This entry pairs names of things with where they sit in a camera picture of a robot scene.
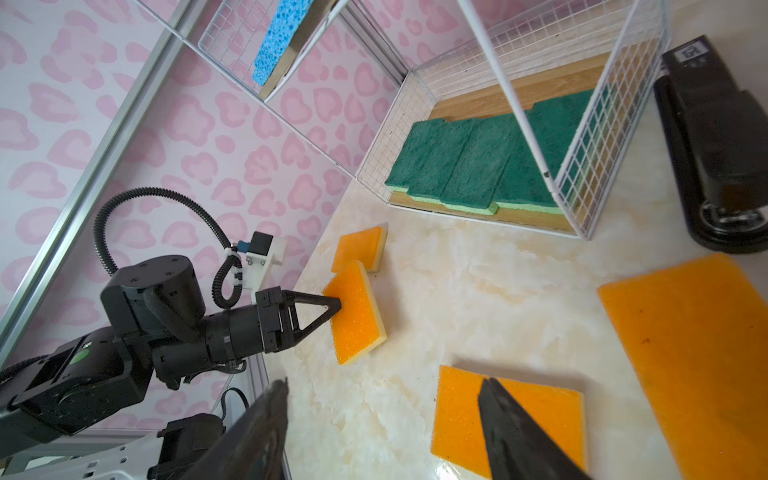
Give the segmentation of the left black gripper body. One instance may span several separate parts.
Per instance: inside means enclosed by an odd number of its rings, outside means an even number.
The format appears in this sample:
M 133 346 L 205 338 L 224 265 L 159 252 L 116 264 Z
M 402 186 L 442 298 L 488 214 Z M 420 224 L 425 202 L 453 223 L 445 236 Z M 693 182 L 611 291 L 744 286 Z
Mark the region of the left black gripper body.
M 197 355 L 202 366 L 237 364 L 258 353 L 277 353 L 297 344 L 295 294 L 273 287 L 256 293 L 256 304 L 205 316 Z

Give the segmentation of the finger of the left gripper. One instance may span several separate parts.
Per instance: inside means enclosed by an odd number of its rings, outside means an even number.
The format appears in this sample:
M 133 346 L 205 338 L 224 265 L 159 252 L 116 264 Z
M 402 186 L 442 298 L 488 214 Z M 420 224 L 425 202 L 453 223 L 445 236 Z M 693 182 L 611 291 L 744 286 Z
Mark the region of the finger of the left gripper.
M 341 300 L 318 294 L 284 291 L 287 342 L 302 342 L 341 312 Z

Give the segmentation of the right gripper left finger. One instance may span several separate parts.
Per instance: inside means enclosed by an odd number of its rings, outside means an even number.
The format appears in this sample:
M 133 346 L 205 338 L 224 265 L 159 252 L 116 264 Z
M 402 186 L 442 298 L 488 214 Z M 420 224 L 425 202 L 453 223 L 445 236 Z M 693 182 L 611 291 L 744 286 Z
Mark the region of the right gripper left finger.
M 288 427 L 289 386 L 276 380 L 226 428 L 213 414 L 179 422 L 177 451 L 182 454 L 175 479 L 283 479 Z

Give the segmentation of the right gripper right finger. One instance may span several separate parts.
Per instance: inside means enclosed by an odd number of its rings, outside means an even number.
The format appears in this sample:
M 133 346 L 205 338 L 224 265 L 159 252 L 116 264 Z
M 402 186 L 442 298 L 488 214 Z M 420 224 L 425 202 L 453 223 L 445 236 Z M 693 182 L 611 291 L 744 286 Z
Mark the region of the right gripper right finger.
M 482 382 L 478 407 L 493 479 L 590 479 L 497 379 Z

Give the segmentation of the green sponge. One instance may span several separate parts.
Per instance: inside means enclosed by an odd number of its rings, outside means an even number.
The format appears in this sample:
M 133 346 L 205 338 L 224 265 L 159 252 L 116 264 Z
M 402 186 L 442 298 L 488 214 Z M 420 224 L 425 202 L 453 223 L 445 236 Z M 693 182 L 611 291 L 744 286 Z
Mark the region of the green sponge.
M 439 126 L 422 169 L 409 186 L 409 197 L 426 203 L 439 202 L 466 143 L 481 122 L 480 118 L 471 118 Z
M 481 119 L 440 195 L 440 203 L 451 210 L 495 214 L 498 206 L 494 193 L 520 136 L 514 114 Z
M 440 140 L 446 121 L 432 119 L 413 124 L 390 174 L 386 187 L 393 192 L 406 192 L 418 176 L 424 162 Z
M 526 117 L 550 174 L 556 176 L 574 139 L 593 92 L 585 90 L 536 103 Z M 561 214 L 547 189 L 515 115 L 491 117 L 492 150 L 506 155 L 490 207 Z

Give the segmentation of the blue sponge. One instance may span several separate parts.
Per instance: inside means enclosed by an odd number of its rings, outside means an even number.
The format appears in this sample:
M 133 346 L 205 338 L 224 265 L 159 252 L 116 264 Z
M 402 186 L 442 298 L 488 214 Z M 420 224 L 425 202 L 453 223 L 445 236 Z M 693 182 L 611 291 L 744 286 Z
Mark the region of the blue sponge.
M 312 0 L 280 0 L 254 60 L 252 80 L 264 87 L 281 56 L 290 45 Z

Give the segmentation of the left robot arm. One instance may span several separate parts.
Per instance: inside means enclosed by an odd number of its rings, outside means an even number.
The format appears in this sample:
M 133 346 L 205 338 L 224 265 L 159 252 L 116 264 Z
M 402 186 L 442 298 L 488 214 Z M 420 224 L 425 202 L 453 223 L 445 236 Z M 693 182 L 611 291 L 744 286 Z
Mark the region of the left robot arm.
M 242 372 L 247 360 L 288 350 L 312 332 L 301 326 L 300 304 L 322 313 L 316 326 L 342 309 L 334 297 L 273 287 L 258 291 L 249 306 L 239 294 L 225 297 L 223 281 L 238 274 L 238 250 L 225 245 L 226 259 L 212 283 L 218 312 L 208 314 L 192 262 L 183 255 L 155 257 L 118 267 L 106 240 L 106 224 L 121 204 L 138 197 L 177 201 L 200 218 L 208 213 L 189 197 L 164 188 L 142 187 L 108 200 L 96 215 L 94 245 L 109 282 L 101 302 L 109 323 L 55 352 L 6 367 L 1 373 L 1 453 L 11 456 L 72 436 L 120 410 L 141 403 L 152 379 L 178 389 L 211 371 Z M 221 417 L 198 414 L 170 423 L 151 479 L 279 479 L 287 434 L 285 382 L 269 386 L 243 416 L 226 427 Z

